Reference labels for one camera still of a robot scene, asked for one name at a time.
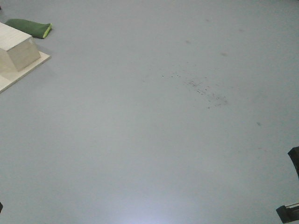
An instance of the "floor surface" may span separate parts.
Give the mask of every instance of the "floor surface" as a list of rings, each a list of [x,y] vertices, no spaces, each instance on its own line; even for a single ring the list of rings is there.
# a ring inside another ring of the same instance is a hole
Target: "floor surface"
[[[1,224],[279,224],[299,201],[298,0],[1,6],[53,23],[0,94]]]

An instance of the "plywood board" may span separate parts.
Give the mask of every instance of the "plywood board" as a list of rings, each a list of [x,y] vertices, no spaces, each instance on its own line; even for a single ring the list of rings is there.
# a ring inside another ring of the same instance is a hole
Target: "plywood board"
[[[39,53],[41,54],[41,57],[21,71],[14,71],[5,65],[0,65],[0,93],[6,90],[12,84],[19,81],[37,66],[50,59],[49,55],[41,51]]]

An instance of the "metal part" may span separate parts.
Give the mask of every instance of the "metal part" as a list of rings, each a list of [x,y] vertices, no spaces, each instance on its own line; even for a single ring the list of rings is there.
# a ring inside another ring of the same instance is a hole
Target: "metal part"
[[[299,177],[299,147],[292,148],[288,154]],[[299,220],[299,203],[280,206],[278,209],[276,209],[276,212],[279,215],[282,223],[290,223]]]

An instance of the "stain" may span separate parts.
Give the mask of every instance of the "stain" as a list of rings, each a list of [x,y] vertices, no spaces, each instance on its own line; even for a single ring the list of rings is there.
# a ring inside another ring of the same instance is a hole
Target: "stain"
[[[228,104],[226,97],[221,94],[214,93],[210,84],[204,85],[203,82],[195,82],[194,80],[190,80],[187,84],[192,86],[201,96],[205,97],[205,100],[211,103],[214,107]]]

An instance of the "wooden block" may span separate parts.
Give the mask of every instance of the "wooden block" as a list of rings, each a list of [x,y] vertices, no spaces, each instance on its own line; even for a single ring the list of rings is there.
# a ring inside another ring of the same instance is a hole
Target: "wooden block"
[[[41,56],[29,34],[0,23],[0,60],[7,67],[21,71]]]
[[[0,65],[0,93],[6,90],[12,84],[16,83],[22,77],[27,75],[37,66],[41,65],[42,63],[51,58],[49,55],[43,52],[39,51],[39,54],[41,55],[39,59],[31,63],[29,66],[25,67],[21,71],[16,71],[3,64]]]

